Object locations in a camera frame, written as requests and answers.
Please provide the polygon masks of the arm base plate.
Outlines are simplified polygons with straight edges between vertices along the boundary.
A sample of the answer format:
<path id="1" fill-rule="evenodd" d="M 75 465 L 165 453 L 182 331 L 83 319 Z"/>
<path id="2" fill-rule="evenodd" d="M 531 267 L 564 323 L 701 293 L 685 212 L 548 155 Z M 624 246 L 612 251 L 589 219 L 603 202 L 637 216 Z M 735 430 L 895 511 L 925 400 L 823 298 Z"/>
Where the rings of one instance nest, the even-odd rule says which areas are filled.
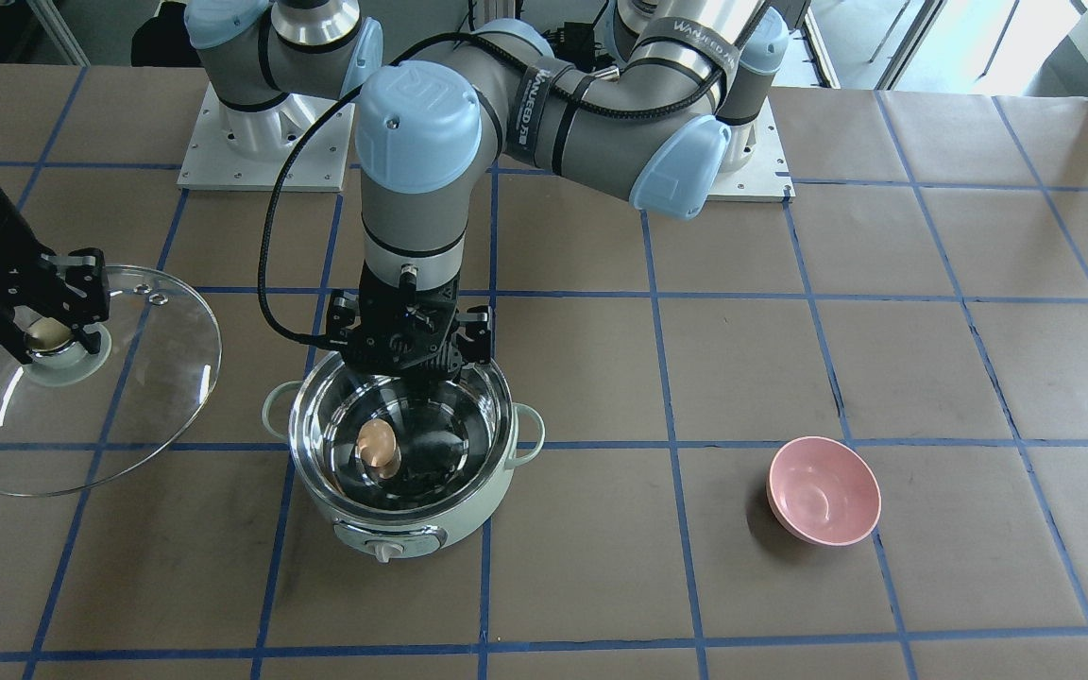
<path id="1" fill-rule="evenodd" d="M 733 135 L 726 159 L 741 161 L 741 164 L 717 174 L 708 201 L 781 203 L 794 198 L 780 129 L 774 120 L 772 100 L 763 100 L 759 114 L 747 132 Z"/>
<path id="2" fill-rule="evenodd" d="M 290 94 L 271 110 L 242 112 L 221 103 L 209 85 L 177 185 L 190 191 L 271 191 L 293 147 L 331 104 Z M 307 143 L 284 182 L 286 191 L 344 190 L 354 112 L 354 106 L 341 109 Z"/>

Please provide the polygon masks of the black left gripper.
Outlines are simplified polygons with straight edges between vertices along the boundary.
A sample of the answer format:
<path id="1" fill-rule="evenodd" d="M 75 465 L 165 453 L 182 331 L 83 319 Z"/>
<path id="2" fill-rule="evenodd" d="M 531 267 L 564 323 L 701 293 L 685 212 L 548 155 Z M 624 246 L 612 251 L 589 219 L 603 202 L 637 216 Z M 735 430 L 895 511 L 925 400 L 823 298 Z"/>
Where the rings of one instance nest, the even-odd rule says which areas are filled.
<path id="1" fill-rule="evenodd" d="M 459 275 L 409 298 L 364 265 L 357 293 L 332 289 L 327 349 L 368 375 L 450 380 L 466 364 L 489 364 L 495 314 L 489 305 L 457 310 Z"/>

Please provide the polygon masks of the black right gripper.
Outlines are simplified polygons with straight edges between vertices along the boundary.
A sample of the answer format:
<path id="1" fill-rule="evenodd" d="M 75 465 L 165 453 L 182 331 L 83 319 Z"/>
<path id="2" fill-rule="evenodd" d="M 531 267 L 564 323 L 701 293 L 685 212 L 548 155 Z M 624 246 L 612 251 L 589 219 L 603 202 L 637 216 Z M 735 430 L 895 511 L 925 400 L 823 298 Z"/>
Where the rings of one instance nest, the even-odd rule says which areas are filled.
<path id="1" fill-rule="evenodd" d="M 27 357 L 25 332 L 14 323 L 14 310 L 22 302 L 9 289 L 16 282 L 14 276 L 36 270 L 37 262 L 42 271 L 39 313 L 69 327 L 87 353 L 102 353 L 103 332 L 91 326 L 110 317 L 104 251 L 82 248 L 55 254 L 36 238 L 0 186 L 0 346 L 18 364 L 33 361 Z"/>

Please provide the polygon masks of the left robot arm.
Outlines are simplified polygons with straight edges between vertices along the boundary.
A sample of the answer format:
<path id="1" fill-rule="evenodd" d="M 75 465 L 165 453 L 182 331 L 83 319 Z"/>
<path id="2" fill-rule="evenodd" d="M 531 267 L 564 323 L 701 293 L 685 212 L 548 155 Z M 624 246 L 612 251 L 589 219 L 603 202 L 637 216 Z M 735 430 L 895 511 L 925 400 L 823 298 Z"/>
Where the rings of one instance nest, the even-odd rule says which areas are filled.
<path id="1" fill-rule="evenodd" d="M 553 54 L 519 18 L 445 36 L 357 95 L 364 267 L 327 348 L 359 373 L 447 380 L 489 358 L 456 300 L 469 201 L 500 154 L 690 220 L 758 116 L 789 44 L 768 1 L 621 1 L 616 81 Z"/>

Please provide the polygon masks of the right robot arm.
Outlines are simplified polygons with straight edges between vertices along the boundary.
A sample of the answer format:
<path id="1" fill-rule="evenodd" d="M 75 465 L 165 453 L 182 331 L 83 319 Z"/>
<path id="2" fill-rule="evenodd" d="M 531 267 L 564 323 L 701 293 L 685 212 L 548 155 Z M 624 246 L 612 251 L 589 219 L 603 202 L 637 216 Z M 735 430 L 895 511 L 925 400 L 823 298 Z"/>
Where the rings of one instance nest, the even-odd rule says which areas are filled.
<path id="1" fill-rule="evenodd" d="M 295 98 L 338 102 L 382 63 L 382 27 L 355 1 L 168 1 L 160 16 L 181 20 L 178 35 L 224 108 L 234 154 L 254 150 L 259 119 L 290 113 Z M 110 318 L 104 251 L 49 248 L 0 186 L 0 348 L 27 366 L 21 309 L 69 329 L 87 353 L 104 351 L 96 327 Z"/>

